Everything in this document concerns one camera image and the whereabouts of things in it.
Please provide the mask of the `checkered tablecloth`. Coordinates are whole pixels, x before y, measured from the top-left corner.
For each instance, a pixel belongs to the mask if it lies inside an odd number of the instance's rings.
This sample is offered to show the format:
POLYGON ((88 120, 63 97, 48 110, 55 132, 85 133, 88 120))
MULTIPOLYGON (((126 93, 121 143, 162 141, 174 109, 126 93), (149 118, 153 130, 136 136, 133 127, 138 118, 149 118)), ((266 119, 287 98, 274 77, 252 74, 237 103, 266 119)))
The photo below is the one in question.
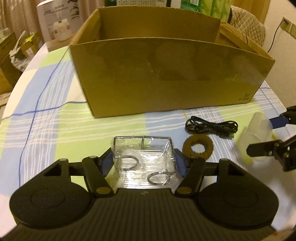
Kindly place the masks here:
POLYGON ((250 103, 94 118, 80 88, 69 49, 42 47, 13 89, 1 116, 1 236, 15 227, 10 196, 60 158, 100 156, 123 135, 169 136, 176 148, 188 137, 186 120, 234 120, 242 133, 255 113, 274 118, 285 107, 263 83, 250 103))

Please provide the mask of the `clear box with wire frame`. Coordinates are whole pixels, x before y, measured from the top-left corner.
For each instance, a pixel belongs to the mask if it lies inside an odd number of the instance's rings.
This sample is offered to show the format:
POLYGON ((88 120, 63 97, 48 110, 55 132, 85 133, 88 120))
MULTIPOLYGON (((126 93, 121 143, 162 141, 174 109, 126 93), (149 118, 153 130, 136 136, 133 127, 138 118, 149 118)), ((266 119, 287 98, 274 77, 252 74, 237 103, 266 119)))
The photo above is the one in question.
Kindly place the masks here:
POLYGON ((180 183, 170 137, 117 136, 111 150, 114 166, 110 180, 115 189, 175 191, 180 183))

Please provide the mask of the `white humidifier box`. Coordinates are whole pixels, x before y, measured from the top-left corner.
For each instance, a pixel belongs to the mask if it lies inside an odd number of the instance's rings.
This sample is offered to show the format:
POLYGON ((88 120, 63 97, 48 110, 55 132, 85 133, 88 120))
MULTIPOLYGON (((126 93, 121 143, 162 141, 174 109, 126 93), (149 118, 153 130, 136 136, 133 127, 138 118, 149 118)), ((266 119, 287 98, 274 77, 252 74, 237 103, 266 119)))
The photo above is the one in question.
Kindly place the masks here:
POLYGON ((68 40, 82 25, 78 1, 43 1, 37 14, 45 42, 68 40))

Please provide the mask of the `brown cardboard box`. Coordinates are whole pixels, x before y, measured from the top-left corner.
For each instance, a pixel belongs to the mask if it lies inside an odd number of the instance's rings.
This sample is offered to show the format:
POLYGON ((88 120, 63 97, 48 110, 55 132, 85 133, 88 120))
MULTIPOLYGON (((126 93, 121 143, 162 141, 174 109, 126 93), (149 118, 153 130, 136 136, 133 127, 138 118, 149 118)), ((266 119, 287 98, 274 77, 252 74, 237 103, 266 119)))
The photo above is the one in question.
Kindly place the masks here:
POLYGON ((228 23, 159 6, 96 9, 69 48, 96 118, 247 103, 274 65, 228 23))

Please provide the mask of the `green tissue pack bundle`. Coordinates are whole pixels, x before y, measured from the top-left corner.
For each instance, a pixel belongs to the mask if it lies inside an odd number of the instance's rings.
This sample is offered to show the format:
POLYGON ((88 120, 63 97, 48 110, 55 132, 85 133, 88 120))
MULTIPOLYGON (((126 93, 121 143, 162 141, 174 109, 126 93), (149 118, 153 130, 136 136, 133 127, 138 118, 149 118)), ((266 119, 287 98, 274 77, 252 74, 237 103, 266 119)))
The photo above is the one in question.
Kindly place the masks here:
POLYGON ((196 11, 204 15, 218 18, 224 22, 228 20, 231 0, 183 0, 181 9, 196 11))

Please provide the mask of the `wall power socket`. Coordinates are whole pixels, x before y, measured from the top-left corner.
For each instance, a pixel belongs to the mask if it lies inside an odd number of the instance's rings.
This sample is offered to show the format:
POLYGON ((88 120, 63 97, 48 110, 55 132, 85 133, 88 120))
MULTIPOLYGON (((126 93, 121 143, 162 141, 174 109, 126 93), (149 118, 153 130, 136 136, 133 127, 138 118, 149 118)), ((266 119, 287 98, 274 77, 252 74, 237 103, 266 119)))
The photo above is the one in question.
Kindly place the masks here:
POLYGON ((290 34, 294 39, 296 39, 296 24, 283 17, 280 27, 288 34, 290 34))

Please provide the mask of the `white plastic trash bag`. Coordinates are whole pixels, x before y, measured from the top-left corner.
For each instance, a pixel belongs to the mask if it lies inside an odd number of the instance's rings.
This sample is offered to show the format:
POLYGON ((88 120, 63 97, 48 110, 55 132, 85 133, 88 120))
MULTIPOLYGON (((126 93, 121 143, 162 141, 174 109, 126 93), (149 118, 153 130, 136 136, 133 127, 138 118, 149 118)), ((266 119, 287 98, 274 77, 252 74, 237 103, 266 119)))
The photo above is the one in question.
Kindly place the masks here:
POLYGON ((23 31, 18 38, 14 48, 9 52, 9 57, 12 65, 21 72, 25 71, 35 55, 31 47, 25 50, 22 49, 22 47, 26 47, 25 40, 27 39, 27 37, 29 37, 28 33, 26 31, 23 31))

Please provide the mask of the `translucent plastic cup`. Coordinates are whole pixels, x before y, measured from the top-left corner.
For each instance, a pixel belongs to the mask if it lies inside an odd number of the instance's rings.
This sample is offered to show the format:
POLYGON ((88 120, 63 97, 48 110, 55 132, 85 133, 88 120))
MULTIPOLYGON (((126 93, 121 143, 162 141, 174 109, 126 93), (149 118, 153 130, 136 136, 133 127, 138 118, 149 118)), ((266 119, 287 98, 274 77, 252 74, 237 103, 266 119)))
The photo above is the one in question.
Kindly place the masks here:
POLYGON ((254 161, 262 162, 266 157, 250 157, 246 149, 250 144, 257 144, 271 141, 273 127, 269 118, 263 113, 255 113, 238 139, 238 149, 242 156, 242 162, 251 165, 254 161))

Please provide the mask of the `cardboard box at left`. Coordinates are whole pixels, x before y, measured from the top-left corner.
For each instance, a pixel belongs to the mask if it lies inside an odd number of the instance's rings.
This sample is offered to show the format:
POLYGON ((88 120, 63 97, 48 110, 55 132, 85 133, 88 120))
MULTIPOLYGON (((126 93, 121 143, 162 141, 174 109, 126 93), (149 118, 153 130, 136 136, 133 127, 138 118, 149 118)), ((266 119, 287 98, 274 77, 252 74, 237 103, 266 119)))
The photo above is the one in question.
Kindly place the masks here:
POLYGON ((9 56, 15 44, 15 33, 11 32, 9 28, 1 29, 0 94, 11 92, 22 75, 22 72, 12 65, 9 56))

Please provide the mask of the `quilted beige chair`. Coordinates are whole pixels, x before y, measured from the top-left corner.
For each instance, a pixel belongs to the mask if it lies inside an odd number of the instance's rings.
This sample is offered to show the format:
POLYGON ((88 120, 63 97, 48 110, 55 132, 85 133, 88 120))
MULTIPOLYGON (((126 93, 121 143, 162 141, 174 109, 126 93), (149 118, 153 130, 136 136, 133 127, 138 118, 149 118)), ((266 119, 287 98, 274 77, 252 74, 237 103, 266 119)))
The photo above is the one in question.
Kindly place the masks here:
POLYGON ((228 22, 230 25, 236 27, 261 47, 263 46, 266 37, 266 29, 255 15, 247 10, 232 5, 229 17, 228 22))

